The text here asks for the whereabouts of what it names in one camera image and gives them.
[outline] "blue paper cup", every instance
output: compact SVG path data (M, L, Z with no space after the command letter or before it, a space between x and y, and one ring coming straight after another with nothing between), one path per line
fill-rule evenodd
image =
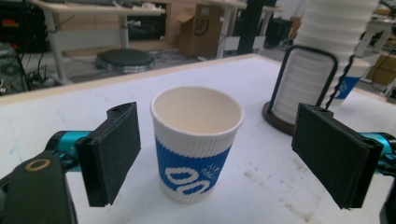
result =
M163 191L182 203L206 199L242 124L242 106L220 91L178 87L154 97L151 115Z

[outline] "gray floor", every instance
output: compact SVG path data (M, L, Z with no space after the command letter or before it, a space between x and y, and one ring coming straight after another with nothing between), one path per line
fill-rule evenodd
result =
M197 59L188 59L180 55L176 49L164 50L164 51L152 51L151 55L155 58L154 69L161 69L165 67L178 66L188 63L198 63ZM262 56L274 59L281 62L285 54L285 48L280 46L274 49L262 50ZM232 52L225 54L227 57L233 56ZM33 72L37 71L38 62L40 62L39 75L42 77L49 77L49 80L42 83L36 83L36 89L50 88L56 85L56 81L51 77L57 77L55 72L54 61L51 53L45 53L43 58L40 60L40 54L29 54L25 55L22 63L26 74L32 75ZM103 69L97 69L94 64L95 57L78 57L78 58L65 58L64 67L66 69L67 76L75 83L86 82L106 77L122 76L120 74L110 72ZM375 83L367 83L360 81L357 88L369 91L375 94L381 94L386 88L385 86L378 85Z

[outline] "white table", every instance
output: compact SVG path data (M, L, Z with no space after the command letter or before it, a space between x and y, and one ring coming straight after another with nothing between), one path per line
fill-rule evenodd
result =
M379 223L393 178L375 175L363 208L340 210L291 150L291 136L262 118L279 66L250 54L0 97L0 178L41 152L54 133L93 130L109 108L137 102L142 149L115 203L89 207L81 174L67 174L79 223ZM246 112L213 194L193 205L176 203L161 190L149 113L156 93L182 85L224 91ZM396 135L396 105L362 91L330 110L357 132Z
M55 60L58 81L63 84L71 83L64 69L62 52L72 49L89 49L102 46L121 45L129 48L127 16L155 16L165 12L164 9L142 7L98 7L66 4L51 4L40 0L30 2L44 11L46 18L49 43ZM59 30L53 13L91 14L91 15L119 15L120 28L99 30Z
M220 32L220 40L218 47L217 58L220 59L223 57L225 50L236 50L239 45L239 36L229 36L230 31L233 29L233 24L235 23L235 18L233 18L233 13L237 9L246 9L247 4L244 2L236 2L236 1L224 1L224 0L202 0L205 3L210 5L219 6L224 9L223 23L221 26ZM260 50L264 45L265 41L265 31L267 29L268 21L271 18L271 15L277 11L282 11L281 7L262 7L262 28L260 29L260 35L256 36L253 48Z

